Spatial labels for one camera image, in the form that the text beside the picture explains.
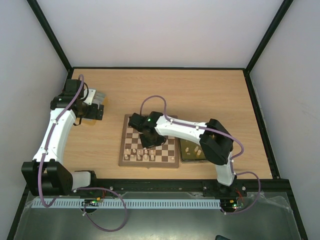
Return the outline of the wooden chess board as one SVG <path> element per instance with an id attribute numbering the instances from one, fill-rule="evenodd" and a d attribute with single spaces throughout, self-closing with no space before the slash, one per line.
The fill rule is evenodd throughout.
<path id="1" fill-rule="evenodd" d="M 120 167 L 177 169 L 180 161 L 178 139 L 166 136 L 166 142 L 163 145 L 150 149 L 143 148 L 138 131 L 128 126 L 129 117 L 129 114 L 124 115 L 118 165 Z M 126 149 L 130 149 L 131 153 L 127 154 Z M 144 150 L 148 151 L 147 161 L 144 160 Z M 134 161 L 131 160 L 131 155 L 135 155 Z M 137 155 L 141 156 L 141 160 L 137 160 Z M 150 161 L 150 155 L 154 155 L 154 161 Z"/>

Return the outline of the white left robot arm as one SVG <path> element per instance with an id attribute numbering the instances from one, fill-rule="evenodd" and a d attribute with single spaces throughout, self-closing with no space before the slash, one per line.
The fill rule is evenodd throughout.
<path id="1" fill-rule="evenodd" d="M 76 121 L 102 120 L 105 99 L 95 89 L 84 91 L 84 97 L 75 100 L 65 109 L 72 96 L 56 96 L 50 103 L 49 124 L 37 153 L 32 161 L 22 164 L 21 172 L 30 192 L 43 196 L 65 196 L 72 190 L 89 187 L 96 179 L 92 170 L 69 172 L 63 165 L 63 156 L 68 136 Z"/>

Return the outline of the gold interior green tin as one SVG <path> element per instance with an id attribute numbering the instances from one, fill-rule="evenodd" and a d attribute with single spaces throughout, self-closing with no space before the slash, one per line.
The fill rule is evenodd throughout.
<path id="1" fill-rule="evenodd" d="M 193 163 L 206 163 L 206 157 L 200 145 L 188 141 L 185 139 L 179 139 L 180 147 L 180 161 L 184 164 L 193 164 Z M 197 156 L 195 148 L 198 147 L 198 150 L 201 150 L 201 154 Z"/>

